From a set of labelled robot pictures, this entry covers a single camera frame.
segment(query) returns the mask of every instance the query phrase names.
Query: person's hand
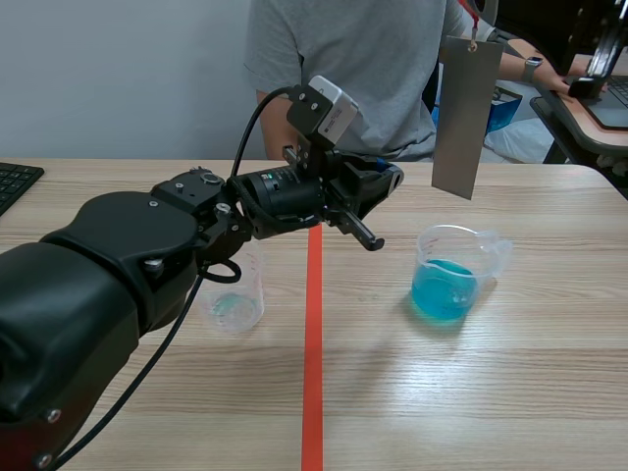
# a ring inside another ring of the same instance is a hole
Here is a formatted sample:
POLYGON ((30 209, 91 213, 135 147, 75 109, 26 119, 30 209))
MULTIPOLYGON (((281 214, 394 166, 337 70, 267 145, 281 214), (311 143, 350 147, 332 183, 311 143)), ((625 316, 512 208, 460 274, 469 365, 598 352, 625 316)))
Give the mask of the person's hand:
MULTIPOLYGON (((572 77, 583 77, 587 74, 588 67, 589 58, 582 56, 576 57, 569 70, 569 75, 572 77)), ((543 61, 534 71, 533 83, 539 84, 547 90, 557 91, 565 95, 569 94, 569 85, 565 81, 565 77, 559 75, 547 60, 543 61)))

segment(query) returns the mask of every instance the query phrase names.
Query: laptop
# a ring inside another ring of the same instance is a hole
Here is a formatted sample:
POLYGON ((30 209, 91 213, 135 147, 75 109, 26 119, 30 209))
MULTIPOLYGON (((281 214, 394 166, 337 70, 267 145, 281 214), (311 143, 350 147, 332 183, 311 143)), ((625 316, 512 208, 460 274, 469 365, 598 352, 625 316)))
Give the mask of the laptop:
POLYGON ((628 130, 628 76, 611 77, 607 92, 580 102, 603 128, 628 130))

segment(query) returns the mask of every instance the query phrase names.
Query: wooden table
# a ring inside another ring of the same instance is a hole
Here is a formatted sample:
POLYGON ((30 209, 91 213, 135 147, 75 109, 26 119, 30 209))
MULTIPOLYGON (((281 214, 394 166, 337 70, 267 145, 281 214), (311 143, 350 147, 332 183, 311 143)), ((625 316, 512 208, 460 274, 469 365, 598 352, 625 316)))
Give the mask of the wooden table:
MULTIPOLYGON (((0 218, 0 250, 65 225, 92 196, 148 190, 198 164, 24 163, 47 173, 0 218)), ((223 175, 230 165, 209 164, 223 175)), ((430 165, 403 168, 404 185, 367 220, 384 250, 325 229, 326 470, 624 471, 628 203, 576 166, 481 165, 471 202, 430 188, 430 165), (515 245, 458 331, 418 322, 407 299, 415 239, 438 223, 515 245)), ((120 416, 64 469, 300 469, 306 240, 262 242, 267 311, 253 331, 213 332, 193 309, 120 416)), ((164 335, 142 340, 89 425, 164 335)))

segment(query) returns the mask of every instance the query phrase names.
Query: plastic beaker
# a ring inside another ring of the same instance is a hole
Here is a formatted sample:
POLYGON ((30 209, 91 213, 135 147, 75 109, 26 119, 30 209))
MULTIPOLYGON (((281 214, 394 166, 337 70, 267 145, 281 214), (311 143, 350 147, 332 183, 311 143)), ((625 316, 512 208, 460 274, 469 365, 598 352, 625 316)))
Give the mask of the plastic beaker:
POLYGON ((462 319, 484 284, 507 266, 512 242, 495 231, 433 226, 419 236, 412 299, 427 316, 462 319))
MULTIPOLYGON (((209 323, 234 334, 252 329, 264 314, 264 258, 257 242, 252 241, 243 245, 232 260, 242 271, 240 281, 233 285, 205 282, 199 299, 209 323)), ((221 265, 210 267, 209 271, 224 276, 233 274, 221 265)))

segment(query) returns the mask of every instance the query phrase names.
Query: person's arm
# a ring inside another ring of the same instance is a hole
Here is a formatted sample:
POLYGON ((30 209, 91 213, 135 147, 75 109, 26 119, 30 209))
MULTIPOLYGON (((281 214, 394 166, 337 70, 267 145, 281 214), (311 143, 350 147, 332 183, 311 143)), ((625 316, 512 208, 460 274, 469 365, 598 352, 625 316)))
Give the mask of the person's arm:
MULTIPOLYGON (((525 71, 526 61, 519 57, 503 53, 499 64, 499 78, 501 80, 521 81, 525 71)), ((569 75, 581 77, 587 73, 586 61, 574 61, 569 71, 569 75)), ((532 78, 534 84, 539 84, 548 90, 569 93, 569 85, 565 82, 565 77, 560 76, 551 66, 550 62, 544 61, 535 71, 532 78)))
MULTIPOLYGON (((301 58, 296 46, 300 2, 251 2, 244 72, 261 101, 271 91, 301 83, 301 58)), ((269 159, 282 160, 286 145, 296 148, 296 131, 288 124, 286 98, 271 101, 262 116, 262 132, 269 159)))
MULTIPOLYGON (((445 25, 443 28, 443 39, 450 36, 462 36, 467 22, 471 17, 465 15, 464 10, 457 0, 447 0, 445 9, 445 25)), ((522 81, 526 61, 519 57, 503 53, 499 64, 499 79, 510 81, 522 81)), ((587 64, 582 61, 574 61, 574 65, 569 71, 569 75, 581 77, 586 74, 587 64)), ((548 90, 568 93, 569 85, 553 69, 548 61, 544 61, 534 72, 534 84, 538 84, 548 90)))
MULTIPOLYGON (((266 95, 263 91, 257 92, 257 102, 261 102, 266 95)), ((262 112, 262 132, 266 155, 271 160, 284 159, 284 147, 291 145, 296 150, 298 133, 289 124, 286 115, 291 102, 287 98, 275 98, 262 112)))

